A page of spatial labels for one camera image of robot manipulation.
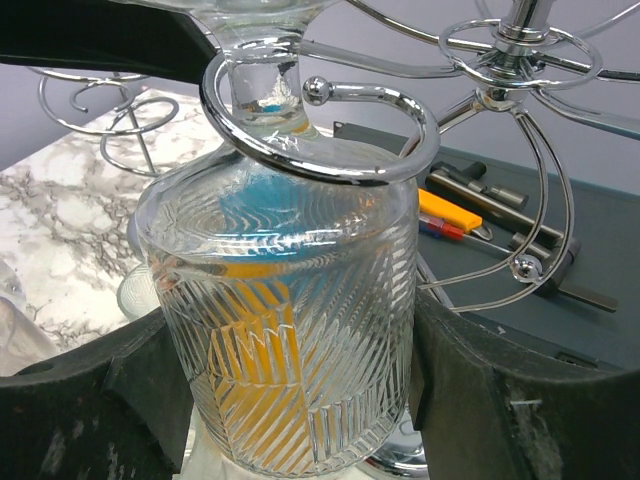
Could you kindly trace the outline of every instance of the dark gray surface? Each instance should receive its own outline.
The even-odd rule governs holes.
[[[398,151],[402,137],[347,125],[340,138],[373,143]],[[528,151],[514,155],[530,155]],[[538,205],[538,180],[533,170],[486,158],[472,158],[462,152],[442,149],[436,161],[446,161],[458,168],[472,161],[487,164],[483,181],[500,183],[531,195],[525,213],[533,215]],[[562,229],[564,208],[559,184],[550,180],[550,203],[545,223]],[[506,307],[478,312],[483,317],[552,342],[568,351],[625,368],[640,368],[640,197],[573,182],[576,203],[575,236],[583,247],[567,280],[615,297],[620,306],[616,313],[606,313],[575,300],[557,297],[552,300],[529,296]],[[494,228],[495,240],[508,244],[511,234]],[[420,236],[420,252],[438,278],[477,270],[495,263],[493,254],[469,244],[451,243]],[[481,280],[447,287],[454,304],[485,302],[519,289],[510,273],[504,270]]]

